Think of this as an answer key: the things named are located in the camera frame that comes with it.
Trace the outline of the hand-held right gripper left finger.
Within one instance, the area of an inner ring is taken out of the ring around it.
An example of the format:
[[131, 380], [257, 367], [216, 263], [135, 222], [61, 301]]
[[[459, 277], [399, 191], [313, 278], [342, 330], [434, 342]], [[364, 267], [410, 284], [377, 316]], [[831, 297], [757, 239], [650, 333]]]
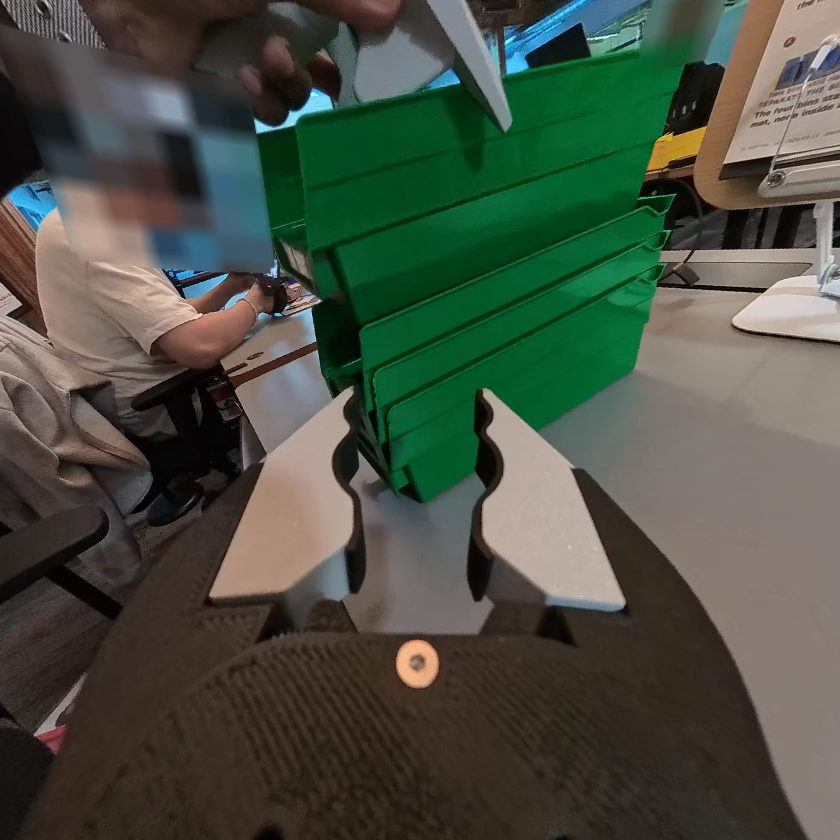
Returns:
[[208, 601], [274, 606], [301, 630], [322, 601], [357, 593], [366, 572], [357, 391], [346, 388], [265, 458]]

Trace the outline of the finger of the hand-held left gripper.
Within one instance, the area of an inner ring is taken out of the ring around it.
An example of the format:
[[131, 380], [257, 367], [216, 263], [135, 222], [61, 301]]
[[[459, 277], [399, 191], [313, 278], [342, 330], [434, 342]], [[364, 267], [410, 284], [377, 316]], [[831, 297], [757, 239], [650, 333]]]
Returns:
[[499, 131], [512, 124], [507, 93], [483, 34], [467, 1], [427, 1], [455, 51], [454, 69]]

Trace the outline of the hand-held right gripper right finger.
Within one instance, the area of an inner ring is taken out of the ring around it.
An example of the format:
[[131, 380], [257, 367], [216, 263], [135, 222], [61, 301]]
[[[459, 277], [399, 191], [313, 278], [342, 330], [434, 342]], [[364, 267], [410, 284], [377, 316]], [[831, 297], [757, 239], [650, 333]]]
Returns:
[[626, 597], [571, 462], [487, 388], [476, 392], [467, 583], [475, 602], [619, 613]]

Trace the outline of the person's left hand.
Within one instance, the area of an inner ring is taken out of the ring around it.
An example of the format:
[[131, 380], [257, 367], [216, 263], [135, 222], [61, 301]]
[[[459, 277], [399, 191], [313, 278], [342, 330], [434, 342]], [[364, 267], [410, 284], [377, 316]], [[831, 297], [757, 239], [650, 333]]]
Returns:
[[[389, 28], [400, 1], [300, 1], [316, 14], [353, 28]], [[105, 46], [168, 67], [193, 68], [212, 25], [257, 14], [258, 1], [81, 1]], [[301, 62], [288, 42], [267, 40], [256, 66], [243, 65], [237, 79], [250, 97], [257, 120], [279, 126], [300, 110], [316, 88], [336, 98], [340, 74], [322, 55]]]

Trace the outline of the black office chair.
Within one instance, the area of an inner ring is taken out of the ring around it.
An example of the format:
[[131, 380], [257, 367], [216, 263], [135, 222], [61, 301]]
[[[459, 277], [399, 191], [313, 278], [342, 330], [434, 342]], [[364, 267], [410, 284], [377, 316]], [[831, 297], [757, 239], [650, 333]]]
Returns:
[[129, 435], [150, 463], [152, 486], [134, 509], [144, 511], [150, 526], [168, 526], [207, 507], [220, 494], [207, 494], [200, 483], [211, 472], [222, 474], [226, 487], [241, 474], [231, 453], [240, 453], [244, 415], [221, 364], [179, 373], [135, 396], [131, 406], [136, 413], [164, 408], [175, 429], [161, 442]]
[[7, 531], [1, 537], [1, 603], [41, 580], [48, 580], [95, 612], [116, 620], [122, 606], [68, 568], [109, 533], [109, 519], [99, 507], [57, 513]]

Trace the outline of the large yellow bin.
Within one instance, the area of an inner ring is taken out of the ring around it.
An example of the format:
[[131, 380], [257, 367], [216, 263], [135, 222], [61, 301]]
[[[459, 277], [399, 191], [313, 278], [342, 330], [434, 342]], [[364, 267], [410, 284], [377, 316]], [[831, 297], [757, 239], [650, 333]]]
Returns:
[[684, 133], [667, 133], [655, 143], [647, 165], [647, 173], [691, 165], [697, 158], [707, 126]]

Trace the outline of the wooden document stand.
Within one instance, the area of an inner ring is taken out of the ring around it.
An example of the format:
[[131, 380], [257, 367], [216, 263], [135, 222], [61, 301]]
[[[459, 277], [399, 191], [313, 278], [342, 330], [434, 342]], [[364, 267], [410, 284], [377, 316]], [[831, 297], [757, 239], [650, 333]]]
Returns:
[[695, 185], [710, 204], [729, 210], [813, 205], [816, 256], [812, 273], [782, 279], [733, 317], [743, 333], [839, 343], [838, 258], [834, 254], [839, 201], [839, 143], [834, 153], [778, 152], [764, 174], [721, 179], [738, 126], [782, 1], [749, 2], [695, 164]]

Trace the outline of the grey jacket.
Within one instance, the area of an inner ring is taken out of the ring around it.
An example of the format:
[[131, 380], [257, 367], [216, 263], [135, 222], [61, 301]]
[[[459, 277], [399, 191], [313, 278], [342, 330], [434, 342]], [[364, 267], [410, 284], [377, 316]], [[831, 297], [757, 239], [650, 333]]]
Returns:
[[60, 358], [27, 325], [1, 317], [1, 520], [15, 530], [98, 506], [106, 538], [80, 560], [104, 580], [131, 581], [140, 545], [125, 517], [152, 488], [146, 457], [112, 424], [110, 380]]

